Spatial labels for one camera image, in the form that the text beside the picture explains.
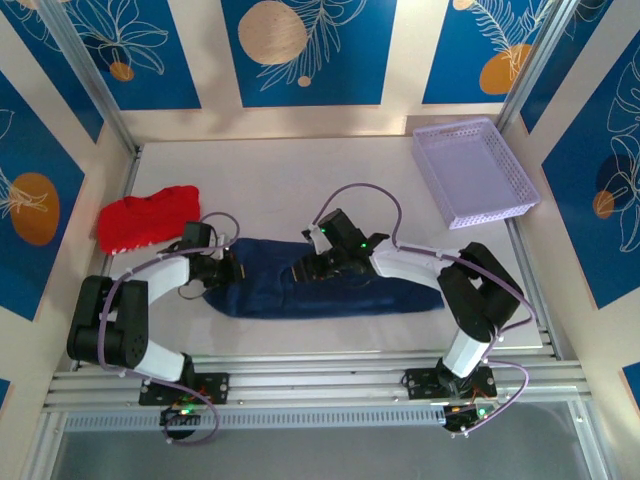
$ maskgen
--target workstation enclosure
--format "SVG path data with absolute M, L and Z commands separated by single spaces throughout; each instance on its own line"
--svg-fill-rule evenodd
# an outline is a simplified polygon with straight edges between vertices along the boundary
M 0 476 L 634 478 L 640 416 L 623 373 L 640 361 L 634 3 L 1 0 Z M 260 37 L 265 18 L 266 38 L 288 32 L 278 49 Z M 542 201 L 450 230 L 411 133 L 475 116 L 496 123 Z M 160 408 L 138 405 L 140 380 L 60 359 L 82 280 L 163 246 L 100 254 L 104 205 L 195 185 L 202 212 L 234 215 L 242 237 L 297 242 L 353 182 L 398 198 L 403 242 L 484 243 L 536 308 L 537 324 L 492 355 L 523 365 L 529 386 L 469 438 L 450 438 L 443 406 L 409 400 L 401 383 L 449 347 L 446 308 L 250 320 L 163 296 L 150 338 L 197 372 L 230 375 L 218 438 L 189 449 L 165 443 Z M 367 235 L 395 221 L 374 191 L 332 206 Z M 512 322 L 526 317 L 521 307 Z M 505 402 L 522 374 L 494 373 Z M 193 428 L 214 426 L 205 414 Z

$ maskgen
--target fabric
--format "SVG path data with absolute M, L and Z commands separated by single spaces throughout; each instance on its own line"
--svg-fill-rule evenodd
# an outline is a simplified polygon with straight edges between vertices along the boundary
M 440 292 L 368 275 L 296 283 L 291 266 L 313 248 L 306 243 L 239 239 L 231 250 L 244 266 L 242 282 L 207 292 L 205 300 L 232 317 L 307 319 L 422 312 L 442 308 Z
M 168 187 L 150 197 L 124 197 L 100 212 L 98 241 L 109 255 L 171 240 L 200 219 L 199 191 Z

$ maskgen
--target white floral line drawing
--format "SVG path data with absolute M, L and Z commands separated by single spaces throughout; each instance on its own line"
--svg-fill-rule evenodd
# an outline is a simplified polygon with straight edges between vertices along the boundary
M 509 60 L 509 75 L 513 80 L 520 71 L 523 47 L 540 29 L 556 0 L 541 0 L 538 7 L 532 0 L 524 13 L 516 18 L 507 0 L 454 0 L 454 6 L 476 15 L 480 33 L 488 38 L 497 53 Z
M 307 42 L 304 50 L 294 59 L 276 65 L 262 65 L 263 70 L 257 78 L 266 78 L 260 88 L 264 91 L 278 82 L 286 79 L 290 85 L 294 81 L 306 77 L 312 80 L 317 72 L 322 70 L 323 58 L 331 61 L 331 50 L 340 53 L 341 42 L 338 27 L 346 25 L 355 19 L 367 0 L 358 0 L 357 8 L 346 19 L 340 20 L 345 12 L 345 6 L 354 0 L 290 0 L 291 9 L 300 17 L 307 31 Z
M 600 17 L 608 1 L 609 0 L 580 0 L 571 15 L 569 23 L 564 28 L 565 35 L 573 40 L 578 22 L 595 22 Z
M 60 51 L 37 10 L 18 0 L 3 1 L 31 36 Z M 164 74 L 164 63 L 153 49 L 167 42 L 169 32 L 138 20 L 138 0 L 71 0 L 62 5 L 99 69 L 121 81 L 133 79 L 134 65 Z
M 609 178 L 594 203 L 596 214 L 620 214 L 620 252 L 630 253 L 640 246 L 640 142 L 632 134 L 640 126 L 640 47 L 624 68 L 609 108 L 607 130 L 616 172 Z M 616 207 L 615 201 L 623 204 Z
M 13 115 L 15 112 L 7 109 L 0 109 L 0 140 L 9 132 Z M 34 208 L 41 212 L 46 212 L 47 207 L 42 204 L 47 198 L 47 194 L 40 196 L 30 195 L 19 188 L 13 186 L 0 168 L 0 218 L 5 218 L 11 210 L 20 212 L 21 207 Z

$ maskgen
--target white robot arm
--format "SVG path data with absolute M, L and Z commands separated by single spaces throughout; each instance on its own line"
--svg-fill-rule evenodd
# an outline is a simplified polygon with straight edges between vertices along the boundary
M 448 396 L 457 397 L 460 386 L 469 384 L 480 360 L 497 332 L 511 318 L 518 300 L 499 285 L 455 262 L 463 258 L 489 271 L 522 293 L 516 282 L 489 250 L 471 243 L 462 250 L 394 244 L 388 235 L 366 238 L 337 209 L 303 232 L 315 253 L 293 267 L 297 281 L 310 282 L 343 273 L 369 273 L 419 283 L 443 293 L 458 330 L 438 365 L 440 384 Z M 481 280 L 476 288 L 472 281 Z
M 208 248 L 211 226 L 189 222 L 182 240 L 162 253 Z M 224 236 L 216 237 L 224 245 Z M 244 278 L 242 267 L 228 250 L 215 254 L 188 254 L 156 263 L 133 275 L 119 288 L 107 323 L 104 353 L 109 365 L 126 368 L 148 378 L 184 382 L 192 376 L 193 364 L 186 354 L 173 352 L 149 339 L 149 305 L 167 292 L 197 279 L 205 288 L 215 288 Z M 98 363 L 100 314 L 114 284 L 110 277 L 90 276 L 82 283 L 67 353 L 74 360 Z

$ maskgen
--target white tabletop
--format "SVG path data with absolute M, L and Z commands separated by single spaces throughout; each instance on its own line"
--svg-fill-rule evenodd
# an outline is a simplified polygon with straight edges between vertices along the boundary
M 147 196 L 171 185 L 200 189 L 202 212 L 224 211 L 241 225 L 241 236 L 284 241 L 300 232 L 327 197 L 351 182 L 387 188 L 404 210 L 398 239 L 442 248 L 484 243 L 523 285 L 503 222 L 448 230 L 411 156 L 406 137 L 243 140 L 152 143 L 144 148 L 132 195 Z M 390 233 L 395 207 L 370 189 L 342 193 L 342 208 L 365 235 Z M 230 221 L 212 219 L 218 232 L 233 234 Z M 159 246 L 117 255 L 118 275 L 151 258 Z M 512 321 L 526 318 L 520 308 Z M 173 350 L 210 355 L 273 355 L 362 351 L 445 350 L 456 331 L 450 311 L 319 320 L 230 318 L 203 299 L 183 300 L 173 291 L 150 308 L 150 336 Z M 541 346 L 537 326 L 506 335 L 501 348 Z

